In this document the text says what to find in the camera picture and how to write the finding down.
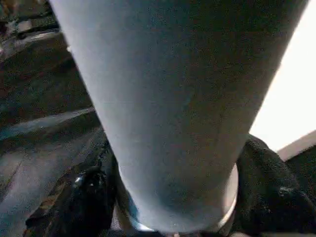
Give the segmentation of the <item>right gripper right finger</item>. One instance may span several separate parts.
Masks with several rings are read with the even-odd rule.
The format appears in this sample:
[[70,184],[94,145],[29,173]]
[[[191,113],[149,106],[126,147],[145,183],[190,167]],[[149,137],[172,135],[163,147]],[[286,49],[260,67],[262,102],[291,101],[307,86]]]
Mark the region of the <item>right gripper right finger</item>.
[[237,169],[238,195],[231,233],[316,232],[316,205],[265,142],[249,135]]

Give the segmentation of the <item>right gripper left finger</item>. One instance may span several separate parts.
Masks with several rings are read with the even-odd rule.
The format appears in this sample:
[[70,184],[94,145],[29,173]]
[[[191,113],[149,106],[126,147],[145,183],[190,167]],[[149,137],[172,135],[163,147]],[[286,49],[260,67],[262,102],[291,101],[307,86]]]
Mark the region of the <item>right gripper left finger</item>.
[[60,177],[25,221],[26,237],[98,237],[111,227],[117,162],[108,140]]

